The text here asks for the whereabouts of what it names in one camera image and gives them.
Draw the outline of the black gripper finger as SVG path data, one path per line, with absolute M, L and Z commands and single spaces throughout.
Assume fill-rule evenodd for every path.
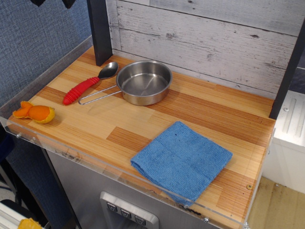
M 75 3 L 76 0 L 62 0 L 64 6 L 67 8 L 67 9 L 70 9 L 73 4 Z
M 41 6 L 45 0 L 30 0 L 34 5 Z

